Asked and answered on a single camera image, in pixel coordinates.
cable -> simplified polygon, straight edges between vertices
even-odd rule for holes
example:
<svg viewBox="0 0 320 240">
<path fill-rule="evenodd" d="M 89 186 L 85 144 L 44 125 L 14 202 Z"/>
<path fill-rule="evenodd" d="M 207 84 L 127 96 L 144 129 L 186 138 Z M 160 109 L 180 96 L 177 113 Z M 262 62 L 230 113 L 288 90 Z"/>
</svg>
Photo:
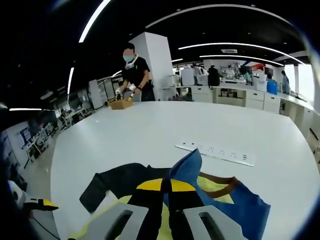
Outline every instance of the cable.
<svg viewBox="0 0 320 240">
<path fill-rule="evenodd" d="M 32 217 L 44 230 L 46 230 L 49 234 L 51 234 L 53 237 L 55 237 L 56 239 L 60 240 L 60 238 L 56 237 L 55 235 L 53 235 L 48 229 L 46 229 L 44 226 L 42 226 L 42 224 L 40 222 L 38 222 L 37 219 L 35 219 L 34 217 Z"/>
</svg>

brown collar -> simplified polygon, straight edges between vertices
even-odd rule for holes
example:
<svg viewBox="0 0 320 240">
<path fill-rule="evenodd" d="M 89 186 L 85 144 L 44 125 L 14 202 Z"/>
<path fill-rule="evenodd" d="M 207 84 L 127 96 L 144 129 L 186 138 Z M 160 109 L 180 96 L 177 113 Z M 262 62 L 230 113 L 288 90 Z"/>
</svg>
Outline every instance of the brown collar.
<svg viewBox="0 0 320 240">
<path fill-rule="evenodd" d="M 238 179 L 236 179 L 235 177 L 218 177 L 203 172 L 200 172 L 199 176 L 204 177 L 217 184 L 228 184 L 228 186 L 218 191 L 204 191 L 209 197 L 212 197 L 213 199 L 230 194 L 235 189 L 235 186 L 238 183 Z"/>
</svg>

black shirt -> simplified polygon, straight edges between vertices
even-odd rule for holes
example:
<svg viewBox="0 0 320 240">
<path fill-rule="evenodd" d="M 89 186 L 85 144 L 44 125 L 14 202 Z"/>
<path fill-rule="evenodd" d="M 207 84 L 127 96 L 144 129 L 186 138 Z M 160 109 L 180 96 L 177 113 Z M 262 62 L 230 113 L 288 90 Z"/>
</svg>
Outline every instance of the black shirt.
<svg viewBox="0 0 320 240">
<path fill-rule="evenodd" d="M 138 87 L 145 76 L 145 70 L 150 72 L 146 60 L 138 56 L 132 68 L 126 69 L 125 66 L 123 66 L 122 78 L 123 80 L 127 80 L 131 84 L 134 84 L 136 87 Z"/>
</svg>

power strip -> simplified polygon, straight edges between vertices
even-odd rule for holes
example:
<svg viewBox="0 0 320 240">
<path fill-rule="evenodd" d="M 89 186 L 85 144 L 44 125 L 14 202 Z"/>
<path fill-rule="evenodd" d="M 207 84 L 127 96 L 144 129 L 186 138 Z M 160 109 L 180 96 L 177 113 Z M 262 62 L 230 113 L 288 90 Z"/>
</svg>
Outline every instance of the power strip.
<svg viewBox="0 0 320 240">
<path fill-rule="evenodd" d="M 255 155 L 251 152 L 241 152 L 220 146 L 210 146 L 209 144 L 201 144 L 197 142 L 183 141 L 175 145 L 175 147 L 190 152 L 192 152 L 195 149 L 198 149 L 200 154 L 202 155 L 250 167 L 254 166 L 256 159 Z"/>
</svg>

ceiling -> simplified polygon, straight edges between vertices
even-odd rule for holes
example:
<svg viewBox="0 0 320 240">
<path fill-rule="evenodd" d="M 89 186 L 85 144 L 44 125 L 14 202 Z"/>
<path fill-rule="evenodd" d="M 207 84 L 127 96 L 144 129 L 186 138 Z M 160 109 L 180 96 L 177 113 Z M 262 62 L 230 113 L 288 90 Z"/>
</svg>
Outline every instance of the ceiling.
<svg viewBox="0 0 320 240">
<path fill-rule="evenodd" d="M 241 4 L 251 6 L 253 2 L 241 1 Z M 182 58 L 183 62 L 200 61 L 201 55 L 221 55 L 221 49 L 237 49 L 239 55 L 266 60 L 281 56 L 269 50 L 238 45 L 178 49 L 206 43 L 254 44 L 287 54 L 305 49 L 292 25 L 266 13 L 239 7 L 188 11 L 145 28 L 158 19 L 180 12 L 177 11 L 179 9 L 183 11 L 209 4 L 240 4 L 239 1 L 212 0 L 112 0 L 84 42 L 79 43 L 87 22 L 100 3 L 101 0 L 43 0 L 41 5 L 38 1 L 21 1 L 15 3 L 18 8 L 11 6 L 17 9 L 14 13 L 16 21 L 5 29 L 7 61 L 0 101 L 9 108 L 49 108 L 48 101 L 40 100 L 40 96 L 46 91 L 53 91 L 52 98 L 65 98 L 67 91 L 59 94 L 57 89 L 67 89 L 72 67 L 71 92 L 74 92 L 87 87 L 91 80 L 119 71 L 123 64 L 123 45 L 143 32 L 168 37 L 171 58 Z M 304 11 L 309 11 L 304 6 L 256 3 L 256 7 L 299 23 L 300 29 L 308 33 L 310 22 L 300 17 Z"/>
</svg>

